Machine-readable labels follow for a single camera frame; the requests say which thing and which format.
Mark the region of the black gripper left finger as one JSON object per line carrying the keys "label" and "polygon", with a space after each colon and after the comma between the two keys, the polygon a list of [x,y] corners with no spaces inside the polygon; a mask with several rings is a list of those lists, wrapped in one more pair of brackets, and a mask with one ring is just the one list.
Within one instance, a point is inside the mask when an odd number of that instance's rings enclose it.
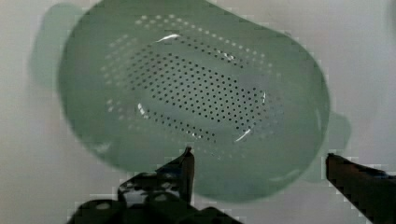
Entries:
{"label": "black gripper left finger", "polygon": [[191,147],[154,172],[135,175],[118,187],[118,200],[127,205],[145,201],[150,193],[167,192],[189,203],[194,179],[195,159]]}

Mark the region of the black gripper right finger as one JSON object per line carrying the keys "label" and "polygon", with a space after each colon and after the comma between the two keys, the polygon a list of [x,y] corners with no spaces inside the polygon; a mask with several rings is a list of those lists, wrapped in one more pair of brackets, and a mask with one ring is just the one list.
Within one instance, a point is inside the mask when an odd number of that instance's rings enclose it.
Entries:
{"label": "black gripper right finger", "polygon": [[395,176],[329,153],[326,178],[373,224],[395,224]]}

